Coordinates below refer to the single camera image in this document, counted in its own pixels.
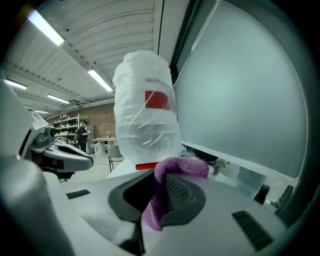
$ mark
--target plastic-wrapped object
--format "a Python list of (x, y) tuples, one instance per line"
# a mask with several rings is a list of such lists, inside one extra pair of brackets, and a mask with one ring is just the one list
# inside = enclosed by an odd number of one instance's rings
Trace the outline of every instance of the plastic-wrapped object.
[(113, 83), (121, 154), (134, 164), (179, 156), (184, 147), (168, 63), (152, 51), (128, 53), (116, 68)]

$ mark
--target fluorescent light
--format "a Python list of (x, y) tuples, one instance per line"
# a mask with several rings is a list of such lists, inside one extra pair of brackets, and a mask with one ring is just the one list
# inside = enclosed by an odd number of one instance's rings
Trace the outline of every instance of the fluorescent light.
[(49, 97), (49, 98), (51, 98), (51, 99), (54, 99), (54, 100), (56, 100), (56, 101), (60, 101), (60, 102), (66, 103), (66, 104), (69, 104), (69, 103), (70, 103), (69, 101), (66, 101), (66, 100), (64, 100), (64, 99), (62, 99), (62, 98), (58, 98), (58, 97), (52, 96), (52, 95), (50, 95), (50, 94), (48, 94), (47, 97)]
[(36, 10), (33, 10), (31, 12), (31, 14), (28, 16), (28, 19), (57, 46), (64, 41), (64, 39), (48, 24), (48, 22), (45, 21), (45, 19)]
[(35, 110), (35, 112), (43, 113), (43, 114), (49, 114), (49, 112), (46, 112), (46, 111), (40, 111), (40, 110)]
[(88, 71), (90, 76), (92, 76), (102, 87), (104, 87), (108, 92), (112, 92), (113, 90), (110, 88), (109, 85), (97, 74), (96, 71), (90, 70)]
[(18, 88), (23, 89), (23, 90), (26, 90), (26, 89), (27, 89), (27, 87), (26, 87), (25, 85), (22, 85), (22, 84), (20, 84), (20, 83), (16, 83), (16, 82), (14, 82), (14, 81), (10, 81), (10, 80), (4, 79), (3, 82), (4, 82), (5, 84), (7, 84), (8, 86), (18, 87)]

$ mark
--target microfiber cloth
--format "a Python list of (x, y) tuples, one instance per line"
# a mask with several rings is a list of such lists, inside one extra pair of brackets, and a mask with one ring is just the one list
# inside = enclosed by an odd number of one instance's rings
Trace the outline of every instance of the microfiber cloth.
[(184, 172), (203, 178), (208, 177), (209, 166), (206, 162), (187, 157), (170, 157), (155, 166), (153, 198), (142, 214), (142, 219), (155, 231), (161, 231), (160, 220), (167, 213), (166, 173)]

